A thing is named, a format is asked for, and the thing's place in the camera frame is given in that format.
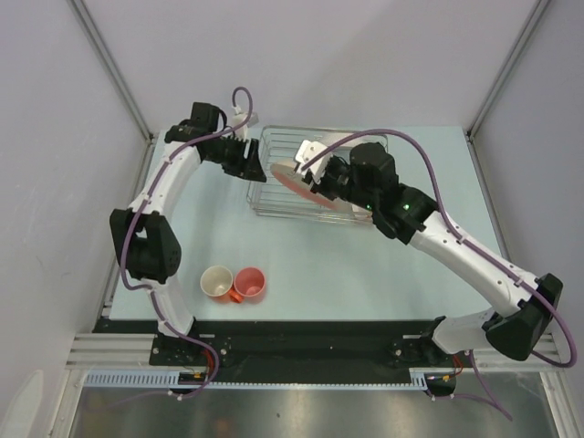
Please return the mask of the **pink and cream plate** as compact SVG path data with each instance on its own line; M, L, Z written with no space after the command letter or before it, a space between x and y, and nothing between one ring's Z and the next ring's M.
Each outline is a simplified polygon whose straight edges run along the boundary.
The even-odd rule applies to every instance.
M270 171L282 185L302 198L337 213L348 214L352 212L349 203L340 199L331 201L322 194L311 192L310 185L302 181L302 175L296 172L296 167L297 164L294 161L283 160L272 163Z

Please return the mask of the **metal wire dish rack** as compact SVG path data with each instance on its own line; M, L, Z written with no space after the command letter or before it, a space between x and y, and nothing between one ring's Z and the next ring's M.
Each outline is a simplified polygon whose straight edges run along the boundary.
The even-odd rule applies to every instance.
M312 203L282 185L272 174L275 163L291 161L304 140L318 141L326 146L347 137L350 130L267 125L260 134L260 163L265 182L251 182L247 201L258 215L307 219L332 224L371 225L367 210L337 200L337 210Z

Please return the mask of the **pink cup orange handle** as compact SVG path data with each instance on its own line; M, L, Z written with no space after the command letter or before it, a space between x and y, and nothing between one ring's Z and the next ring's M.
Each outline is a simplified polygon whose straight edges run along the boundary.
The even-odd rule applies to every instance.
M266 294L266 277L257 267L246 267L239 271L228 292L228 297L236 304L261 302Z

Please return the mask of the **cream cup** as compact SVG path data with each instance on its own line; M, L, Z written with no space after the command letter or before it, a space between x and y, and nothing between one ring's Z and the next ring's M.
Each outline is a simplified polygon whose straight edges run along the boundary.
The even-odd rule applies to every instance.
M233 284L233 274L225 266L210 266L200 278L200 288L213 299L226 299Z

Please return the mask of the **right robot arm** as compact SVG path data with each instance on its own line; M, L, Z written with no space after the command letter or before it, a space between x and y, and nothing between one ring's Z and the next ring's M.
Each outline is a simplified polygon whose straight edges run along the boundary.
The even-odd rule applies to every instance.
M384 236L434 258L489 303L482 312L436 318L414 341L414 358L442 366L455 353L482 347L517 361L536 354L561 296L557 277L535 276L477 243L438 196L401 182L394 158L378 142L354 146L344 160L320 142L303 141L295 160L298 180L314 203L367 211Z

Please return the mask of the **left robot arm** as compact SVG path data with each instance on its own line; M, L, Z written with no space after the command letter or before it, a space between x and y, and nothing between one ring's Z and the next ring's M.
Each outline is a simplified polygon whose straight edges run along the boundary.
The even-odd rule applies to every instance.
M195 102L190 118L167 130L162 157L137 197L109 216L122 284L147 294L159 333L173 337L169 352L184 365L200 358L202 343L190 335L195 318L177 277L182 247L171 217L186 183L204 162L219 165L229 176L266 181L259 143L246 137L253 116L251 110L236 107L233 118L226 120L215 105ZM222 120L224 129L218 130Z

